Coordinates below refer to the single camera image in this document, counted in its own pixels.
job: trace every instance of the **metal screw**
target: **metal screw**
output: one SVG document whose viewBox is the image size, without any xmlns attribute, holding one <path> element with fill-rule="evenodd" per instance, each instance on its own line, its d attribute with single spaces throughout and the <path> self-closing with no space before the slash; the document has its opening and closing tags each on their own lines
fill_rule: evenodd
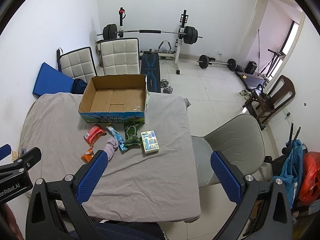
<svg viewBox="0 0 320 240">
<path fill-rule="evenodd" d="M 42 184 L 42 182 L 43 182 L 43 179 L 37 179 L 36 180 L 36 184 L 38 184 L 38 185 Z"/>
<path fill-rule="evenodd" d="M 251 175 L 246 175 L 246 176 L 245 176 L 245 179 L 246 179 L 247 181 L 253 181 L 253 176 L 251 176 Z"/>
<path fill-rule="evenodd" d="M 276 184 L 281 185 L 282 184 L 282 180 L 281 179 L 276 179 Z"/>
<path fill-rule="evenodd" d="M 64 179 L 66 181 L 71 181 L 73 179 L 73 175 L 69 174 L 69 175 L 65 176 Z"/>
</svg>

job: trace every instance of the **open cardboard box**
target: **open cardboard box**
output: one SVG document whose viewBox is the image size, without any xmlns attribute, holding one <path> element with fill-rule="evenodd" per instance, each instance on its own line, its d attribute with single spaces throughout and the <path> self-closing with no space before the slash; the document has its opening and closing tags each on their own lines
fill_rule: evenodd
<svg viewBox="0 0 320 240">
<path fill-rule="evenodd" d="M 146 75 L 107 75 L 90 79 L 79 114 L 86 122 L 145 122 Z"/>
</svg>

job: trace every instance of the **sneaker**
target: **sneaker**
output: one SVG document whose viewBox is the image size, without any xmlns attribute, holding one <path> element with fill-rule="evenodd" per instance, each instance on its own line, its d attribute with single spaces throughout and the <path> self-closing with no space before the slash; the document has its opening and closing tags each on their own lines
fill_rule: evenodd
<svg viewBox="0 0 320 240">
<path fill-rule="evenodd" d="M 248 94 L 248 95 L 244 96 L 244 99 L 245 99 L 245 100 L 248 100 L 248 99 L 250 98 L 250 96 L 251 96 L 251 95 Z"/>
<path fill-rule="evenodd" d="M 244 90 L 241 90 L 241 91 L 240 91 L 240 95 L 241 95 L 241 96 L 246 96 L 246 95 L 249 95 L 249 92 L 244 89 Z"/>
</svg>

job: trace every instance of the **brown wooden chair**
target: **brown wooden chair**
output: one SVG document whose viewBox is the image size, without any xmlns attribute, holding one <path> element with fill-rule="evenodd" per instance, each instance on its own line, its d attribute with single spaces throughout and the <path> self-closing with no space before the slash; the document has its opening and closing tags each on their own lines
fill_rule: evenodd
<svg viewBox="0 0 320 240">
<path fill-rule="evenodd" d="M 283 80 L 284 84 L 273 96 L 271 96 L 272 92 L 275 90 L 280 80 Z M 268 95 L 271 96 L 271 102 L 273 103 L 273 105 L 275 105 L 278 101 L 284 98 L 289 92 L 292 93 L 292 95 L 289 98 L 287 98 L 279 106 L 275 107 L 274 109 L 271 109 L 270 106 L 266 103 L 263 96 L 261 95 L 261 91 L 259 89 L 254 89 L 252 90 L 251 97 L 244 103 L 243 108 L 245 108 L 251 101 L 258 102 L 259 105 L 256 107 L 256 109 L 261 107 L 262 112 L 258 115 L 257 120 L 259 121 L 259 119 L 265 118 L 262 121 L 262 124 L 264 124 L 275 112 L 277 112 L 284 105 L 286 105 L 292 98 L 294 98 L 296 94 L 292 81 L 284 75 L 281 75 L 268 93 Z"/>
</svg>

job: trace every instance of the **red plastic bag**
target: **red plastic bag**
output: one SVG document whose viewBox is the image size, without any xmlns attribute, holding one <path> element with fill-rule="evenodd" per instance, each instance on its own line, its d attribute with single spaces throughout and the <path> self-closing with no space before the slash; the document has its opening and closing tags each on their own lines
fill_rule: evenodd
<svg viewBox="0 0 320 240">
<path fill-rule="evenodd" d="M 303 181 L 298 198 L 310 205 L 320 196 L 320 153 L 308 152 L 303 157 Z"/>
</svg>

